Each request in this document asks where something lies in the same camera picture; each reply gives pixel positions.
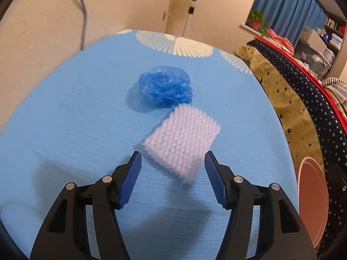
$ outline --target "silver screw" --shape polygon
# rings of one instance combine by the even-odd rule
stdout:
[[[241,176],[235,176],[234,181],[241,184],[241,183],[243,183],[243,178]]]
[[[112,176],[105,176],[104,178],[102,178],[102,181],[104,183],[109,183],[112,181]]]
[[[273,183],[271,184],[271,188],[275,191],[279,191],[279,189],[281,188],[279,184]]]
[[[74,187],[75,187],[75,184],[74,184],[74,183],[68,183],[68,184],[66,185],[66,189],[67,189],[67,190],[72,190]]]

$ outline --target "fan pole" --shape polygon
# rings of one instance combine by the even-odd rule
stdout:
[[[187,36],[187,32],[190,29],[190,25],[192,23],[193,14],[194,14],[194,10],[195,10],[195,7],[197,5],[197,2],[198,2],[198,0],[190,0],[190,5],[189,5],[189,9],[188,9],[188,15],[187,15],[186,23],[184,24],[182,37],[186,37]]]

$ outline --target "blue plastic bag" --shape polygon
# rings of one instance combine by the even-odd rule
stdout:
[[[178,67],[154,67],[141,74],[140,94],[159,106],[174,106],[192,102],[193,91],[189,75]]]

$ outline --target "blue table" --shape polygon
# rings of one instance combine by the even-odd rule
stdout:
[[[53,71],[0,134],[0,218],[27,256],[66,183],[94,183],[139,150],[142,170],[129,204],[117,212],[132,259],[215,259],[230,212],[217,203],[204,167],[193,185],[183,184],[141,146],[171,111],[151,106],[138,94],[140,74],[157,65],[189,74],[192,105],[221,125],[211,147],[219,163],[253,184],[279,183],[298,207],[284,133],[245,64],[181,37],[126,30]],[[91,208],[87,210],[97,257]],[[249,256],[255,251],[258,225],[255,210]]]

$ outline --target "gold fabric with stars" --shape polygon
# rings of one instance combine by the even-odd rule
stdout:
[[[314,121],[306,106],[277,69],[252,46],[242,46],[235,55],[250,62],[250,70],[257,77],[268,96],[287,138],[296,176],[301,161],[311,156],[324,171],[323,155]]]

